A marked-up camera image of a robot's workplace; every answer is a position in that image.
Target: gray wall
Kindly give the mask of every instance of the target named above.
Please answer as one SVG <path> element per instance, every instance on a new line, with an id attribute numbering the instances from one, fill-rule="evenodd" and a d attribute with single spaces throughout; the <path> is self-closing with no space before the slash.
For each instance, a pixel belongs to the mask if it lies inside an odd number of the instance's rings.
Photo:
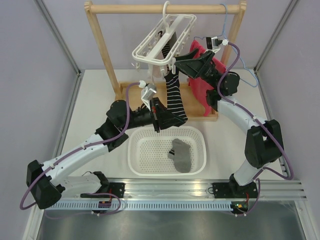
<path id="1" fill-rule="evenodd" d="M 52 157 L 76 75 L 32 0 L 2 1 L 0 23 L 0 240 L 20 240 L 27 165 Z"/>
<path id="2" fill-rule="evenodd" d="M 259 71 L 284 147 L 320 226 L 320 1 L 299 1 Z"/>
<path id="3" fill-rule="evenodd" d="M 75 61 L 81 69 L 104 65 L 84 11 L 85 0 L 44 0 Z M 165 0 L 93 0 L 94 4 L 164 4 Z M 238 4 L 239 0 L 171 0 L 172 4 Z M 254 67 L 290 0 L 247 0 L 247 10 L 236 43 L 247 67 Z M 193 36 L 221 34 L 224 15 L 198 15 Z M 227 33 L 232 22 L 228 18 Z M 98 16 L 115 69 L 133 68 L 132 51 L 161 19 L 160 14 Z M 189 51 L 191 40 L 184 52 Z"/>

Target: white plastic hanger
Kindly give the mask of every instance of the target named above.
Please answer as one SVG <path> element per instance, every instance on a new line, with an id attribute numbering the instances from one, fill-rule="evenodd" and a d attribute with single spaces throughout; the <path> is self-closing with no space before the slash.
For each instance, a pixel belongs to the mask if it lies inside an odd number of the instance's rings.
<path id="1" fill-rule="evenodd" d="M 132 57 L 137 62 L 143 62 L 151 65 L 166 66 L 174 70 L 174 56 L 181 52 L 185 42 L 191 34 L 197 17 L 193 14 L 166 14 L 167 6 L 170 4 L 166 1 L 163 5 L 162 19 L 153 28 L 153 30 L 144 38 L 144 40 L 133 50 Z M 175 44 L 171 47 L 165 59 L 157 59 L 157 56 L 176 32 L 178 26 L 184 25 L 185 28 L 177 37 Z M 159 39 L 158 33 L 165 32 Z"/>

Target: red cloth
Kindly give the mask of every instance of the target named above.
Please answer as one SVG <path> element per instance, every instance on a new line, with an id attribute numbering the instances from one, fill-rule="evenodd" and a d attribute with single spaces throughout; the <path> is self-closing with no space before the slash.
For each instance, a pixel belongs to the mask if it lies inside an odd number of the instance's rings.
<path id="1" fill-rule="evenodd" d="M 193 40 L 190 46 L 190 52 L 192 52 L 194 49 L 199 49 L 199 51 L 194 56 L 194 58 L 200 57 L 200 54 L 203 54 L 206 51 L 206 49 L 203 46 L 201 46 L 200 43 L 196 40 Z M 220 73 L 224 73 L 226 71 L 226 66 L 222 62 L 220 62 L 215 57 L 212 60 L 215 64 L 215 68 Z M 211 107 L 207 104 L 207 100 L 206 100 L 207 90 L 212 90 L 214 88 L 210 86 L 207 82 L 205 82 L 203 79 L 201 79 L 200 77 L 196 79 L 192 79 L 189 77 L 188 81 L 192 89 L 193 95 L 199 101 L 199 103 L 201 103 L 205 108 L 204 116 L 205 117 L 208 116 L 209 113 L 211 112 Z"/>

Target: black and white striped sock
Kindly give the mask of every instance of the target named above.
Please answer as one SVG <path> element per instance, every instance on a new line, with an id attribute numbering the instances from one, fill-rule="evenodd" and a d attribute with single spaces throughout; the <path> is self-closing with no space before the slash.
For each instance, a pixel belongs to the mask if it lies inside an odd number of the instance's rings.
<path id="1" fill-rule="evenodd" d="M 170 42 L 168 41 L 162 49 L 162 55 L 164 58 L 170 51 Z M 175 74 L 170 70 L 169 73 L 164 76 L 166 85 L 166 100 L 167 109 L 172 113 L 184 119 L 186 122 L 188 117 L 185 112 L 185 108 L 182 102 L 180 94 L 180 82 L 179 82 L 179 71 L 175 69 Z"/>

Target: metal bar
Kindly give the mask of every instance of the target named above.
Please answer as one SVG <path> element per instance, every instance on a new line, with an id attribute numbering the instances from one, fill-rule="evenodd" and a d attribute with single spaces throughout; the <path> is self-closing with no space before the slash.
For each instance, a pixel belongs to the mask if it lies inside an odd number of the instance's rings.
<path id="1" fill-rule="evenodd" d="M 209 188 L 212 183 L 228 180 L 171 180 L 171 179 L 108 179 L 111 183 L 125 183 L 126 201 L 221 201 L 215 199 Z M 243 201 L 228 198 L 226 201 Z M 262 180 L 259 201 L 306 201 L 300 181 Z"/>
<path id="2" fill-rule="evenodd" d="M 259 71 L 255 70 L 254 73 L 255 73 L 256 77 L 258 78 L 259 92 L 260 92 L 260 96 L 261 96 L 261 99 L 262 99 L 262 104 L 263 104 L 263 107 L 264 107 L 264 111 L 265 111 L 266 117 L 267 117 L 268 120 L 271 120 L 271 119 L 273 119 L 273 114 L 271 112 L 270 105 L 269 105 L 268 100 L 266 98 L 266 94 L 265 94 L 265 91 L 264 91 L 264 85 L 263 85 L 262 81 L 260 81 L 261 78 L 260 78 Z M 288 177 L 290 175 L 290 171 L 289 171 L 288 164 L 285 161 L 285 158 L 283 156 L 281 156 L 279 158 L 279 162 L 280 162 L 281 165 L 284 165 L 284 168 L 285 168 L 285 169 L 282 169 L 282 174 L 284 176 Z"/>
<path id="3" fill-rule="evenodd" d="M 313 214 L 308 202 L 295 201 L 294 203 L 306 240 L 320 240 L 317 223 L 313 219 Z"/>
<path id="4" fill-rule="evenodd" d="M 99 205 L 98 199 L 60 200 L 47 210 L 115 210 L 119 206 L 112 200 L 110 206 Z M 231 201 L 135 201 L 121 200 L 120 211 L 232 211 Z"/>
<path id="5" fill-rule="evenodd" d="M 299 0 L 291 0 L 290 3 L 288 4 L 286 10 L 284 11 L 278 25 L 276 26 L 275 30 L 273 31 L 271 38 L 269 39 L 268 43 L 266 44 L 254 70 L 258 71 L 262 64 L 264 63 L 269 51 L 271 50 L 271 48 L 273 47 L 276 39 L 278 38 L 279 34 L 281 33 L 283 27 L 285 26 L 285 24 L 287 23 L 287 20 L 289 19 L 289 17 L 291 16 L 293 10 L 295 9 L 295 7 L 297 6 L 297 3 L 299 2 Z"/>
<path id="6" fill-rule="evenodd" d="M 62 129 L 59 134 L 59 140 L 58 140 L 57 145 L 54 149 L 54 154 L 53 154 L 54 158 L 61 155 L 61 153 L 62 153 L 62 149 L 65 144 L 65 140 L 66 140 L 68 128 L 70 125 L 72 113 L 74 112 L 76 100 L 77 100 L 78 93 L 79 93 L 79 90 L 81 87 L 83 75 L 84 75 L 83 73 L 81 73 L 80 75 L 77 75 L 76 80 L 74 81 L 73 92 L 72 92 L 71 98 L 68 102 L 67 112 L 66 112 L 65 118 L 63 120 Z"/>
<path id="7" fill-rule="evenodd" d="M 43 2 L 43 0 L 33 0 L 34 3 L 36 4 L 36 6 L 38 7 L 38 9 L 40 10 L 40 13 L 42 14 L 44 20 L 46 21 L 46 23 L 48 24 L 53 36 L 55 37 L 55 39 L 57 40 L 58 44 L 60 45 L 60 47 L 62 48 L 64 54 L 66 55 L 66 57 L 68 58 L 73 70 L 75 71 L 76 74 L 80 73 L 80 69 L 75 61 L 75 59 L 73 58 L 66 42 L 64 41 L 59 29 L 57 28 L 57 25 L 55 24 L 50 12 L 48 11 L 45 3 Z"/>

